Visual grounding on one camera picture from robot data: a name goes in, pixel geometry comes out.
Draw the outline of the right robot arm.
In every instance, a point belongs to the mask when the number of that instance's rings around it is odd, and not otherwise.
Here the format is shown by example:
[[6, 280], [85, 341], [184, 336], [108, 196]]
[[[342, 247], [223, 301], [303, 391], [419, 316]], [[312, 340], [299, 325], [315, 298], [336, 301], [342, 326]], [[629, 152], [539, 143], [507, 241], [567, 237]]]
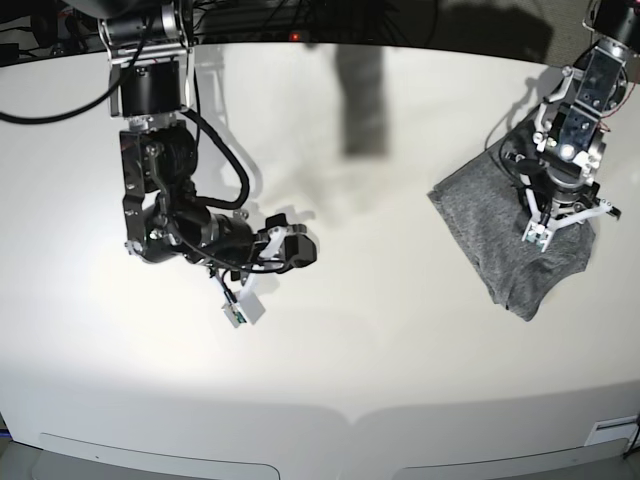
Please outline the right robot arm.
[[[149, 264], [181, 257], [205, 267], [234, 326], [265, 312], [256, 295], [260, 275], [283, 274], [315, 262], [306, 227], [284, 214], [260, 230], [246, 220], [249, 176], [216, 130], [201, 117], [193, 64], [192, 8], [186, 1], [80, 1], [98, 22], [109, 55], [103, 96], [120, 134], [126, 250]], [[207, 136], [240, 181], [234, 200], [201, 196], [193, 182], [198, 141]]]

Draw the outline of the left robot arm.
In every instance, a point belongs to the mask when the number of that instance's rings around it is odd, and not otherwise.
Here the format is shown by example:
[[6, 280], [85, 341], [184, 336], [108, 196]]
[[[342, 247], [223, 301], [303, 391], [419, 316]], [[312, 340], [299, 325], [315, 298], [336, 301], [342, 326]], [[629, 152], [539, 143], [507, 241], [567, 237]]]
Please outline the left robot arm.
[[556, 232], [620, 210], [599, 195], [595, 177], [606, 149], [606, 118], [630, 97], [627, 65], [639, 54], [639, 4], [595, 1], [584, 27], [597, 40], [562, 70], [562, 80], [532, 117], [531, 139], [507, 134], [498, 165], [530, 213], [523, 240], [546, 251]]

